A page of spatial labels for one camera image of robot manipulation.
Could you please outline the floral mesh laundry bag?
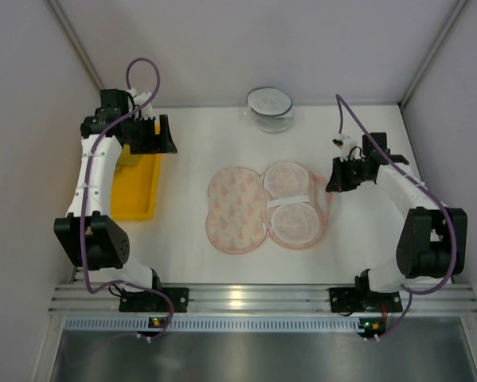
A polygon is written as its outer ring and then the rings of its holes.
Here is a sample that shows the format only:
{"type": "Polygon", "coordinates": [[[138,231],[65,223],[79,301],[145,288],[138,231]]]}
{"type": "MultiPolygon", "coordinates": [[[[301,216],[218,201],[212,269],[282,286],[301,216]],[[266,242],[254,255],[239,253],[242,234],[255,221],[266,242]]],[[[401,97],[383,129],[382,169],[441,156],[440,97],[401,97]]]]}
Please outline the floral mesh laundry bag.
{"type": "Polygon", "coordinates": [[[263,173],[225,168],[207,189],[207,238],[229,255],[254,251],[266,239],[292,250],[308,248],[326,231],[332,194],[318,187],[327,184],[297,162],[277,162],[263,173]]]}

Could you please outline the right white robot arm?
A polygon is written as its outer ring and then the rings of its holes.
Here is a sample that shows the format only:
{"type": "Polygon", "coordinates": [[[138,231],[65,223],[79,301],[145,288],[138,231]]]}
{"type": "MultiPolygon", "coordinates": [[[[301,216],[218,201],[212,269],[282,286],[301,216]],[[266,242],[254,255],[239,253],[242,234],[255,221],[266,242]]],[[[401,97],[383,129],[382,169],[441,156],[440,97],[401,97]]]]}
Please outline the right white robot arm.
{"type": "Polygon", "coordinates": [[[394,257],[364,270],[356,276],[355,286],[385,294],[407,290],[410,283],[423,277],[447,282],[461,274],[467,214],[438,201],[415,177],[409,161],[400,154],[391,154],[386,134],[364,135],[360,146],[351,137],[338,134],[333,143],[340,155],[332,162],[326,191],[343,193],[373,182],[405,220],[394,257]]]}

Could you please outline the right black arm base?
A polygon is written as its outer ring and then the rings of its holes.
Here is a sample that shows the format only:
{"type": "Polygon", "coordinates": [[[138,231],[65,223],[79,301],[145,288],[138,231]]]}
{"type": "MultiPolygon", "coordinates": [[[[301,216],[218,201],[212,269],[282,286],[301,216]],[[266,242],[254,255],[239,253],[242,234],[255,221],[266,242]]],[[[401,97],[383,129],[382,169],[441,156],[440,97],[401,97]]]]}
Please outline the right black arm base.
{"type": "Polygon", "coordinates": [[[398,292],[377,293],[341,286],[329,289],[330,308],[336,314],[400,313],[403,310],[398,292]]]}

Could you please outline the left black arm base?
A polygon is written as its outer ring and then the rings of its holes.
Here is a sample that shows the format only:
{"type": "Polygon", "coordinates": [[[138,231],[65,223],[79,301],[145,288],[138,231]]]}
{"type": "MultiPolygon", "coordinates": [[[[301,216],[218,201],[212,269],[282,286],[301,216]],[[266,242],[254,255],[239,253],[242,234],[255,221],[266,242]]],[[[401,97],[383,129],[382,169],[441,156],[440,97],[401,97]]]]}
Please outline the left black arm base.
{"type": "Polygon", "coordinates": [[[162,293],[172,302],[173,308],[164,297],[147,291],[120,291],[119,312],[124,313],[186,313],[190,290],[185,287],[164,287],[162,293]]]}

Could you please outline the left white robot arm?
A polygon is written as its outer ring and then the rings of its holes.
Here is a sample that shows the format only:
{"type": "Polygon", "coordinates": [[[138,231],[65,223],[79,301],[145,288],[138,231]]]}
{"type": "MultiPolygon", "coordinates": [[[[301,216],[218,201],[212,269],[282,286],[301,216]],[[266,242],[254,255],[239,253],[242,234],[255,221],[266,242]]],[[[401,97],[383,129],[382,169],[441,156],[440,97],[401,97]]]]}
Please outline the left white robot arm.
{"type": "Polygon", "coordinates": [[[130,257],[127,233],[111,218],[111,191],[124,146],[133,155],[175,154],[167,115],[154,117],[154,93],[104,89],[100,106],[80,125],[80,172],[65,216],[53,231],[73,266],[109,270],[115,284],[160,291],[156,272],[130,257]]]}

